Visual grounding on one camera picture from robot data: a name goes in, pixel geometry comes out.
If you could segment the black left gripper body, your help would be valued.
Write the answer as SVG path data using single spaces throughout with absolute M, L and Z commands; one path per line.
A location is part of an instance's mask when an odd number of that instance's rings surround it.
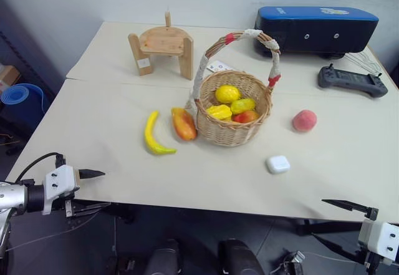
M 51 211 L 65 211 L 65 216 L 67 218 L 73 218 L 75 216 L 75 209 L 73 204 L 74 198 L 74 192 L 71 192 L 67 195 L 60 195 L 52 202 Z

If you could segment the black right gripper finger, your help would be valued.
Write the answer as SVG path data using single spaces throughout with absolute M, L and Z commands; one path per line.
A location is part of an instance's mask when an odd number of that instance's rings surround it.
M 322 199 L 323 202 L 328 203 L 330 205 L 337 206 L 339 208 L 348 210 L 348 211 L 359 211 L 364 213 L 364 216 L 372 221 L 377 220 L 378 216 L 378 208 L 373 208 L 369 206 L 360 205 L 347 200 L 332 200 L 332 199 Z
M 327 239 L 320 237 L 317 234 L 312 233 L 312 236 L 317 239 L 320 243 L 322 243 L 325 247 L 327 247 L 332 252 L 341 255 L 353 261 L 355 263 L 363 264 L 365 262 L 365 252 L 364 251 L 356 251 L 355 253 L 350 253 L 345 251 L 340 245 L 335 244 Z

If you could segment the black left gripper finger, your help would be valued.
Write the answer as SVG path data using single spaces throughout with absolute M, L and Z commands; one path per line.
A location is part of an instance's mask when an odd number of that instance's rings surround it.
M 78 175 L 79 175 L 79 178 L 81 180 L 83 180 L 83 179 L 90 179 L 90 178 L 104 176 L 105 173 L 102 171 L 98 171 L 98 170 L 80 169 L 80 170 L 78 170 Z
M 89 216 L 92 214 L 96 214 L 104 208 L 110 206 L 111 203 L 95 203 L 91 205 L 83 205 L 83 204 L 74 204 L 72 205 L 72 217 L 73 218 L 81 218 L 84 216 Z

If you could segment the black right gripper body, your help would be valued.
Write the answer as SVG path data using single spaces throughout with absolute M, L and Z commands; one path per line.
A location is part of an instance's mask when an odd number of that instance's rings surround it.
M 366 247 L 361 246 L 359 250 L 356 250 L 355 254 L 358 257 L 359 264 L 364 265 L 366 269 L 378 269 L 381 264 L 386 266 L 394 265 L 393 259 L 374 253 Z

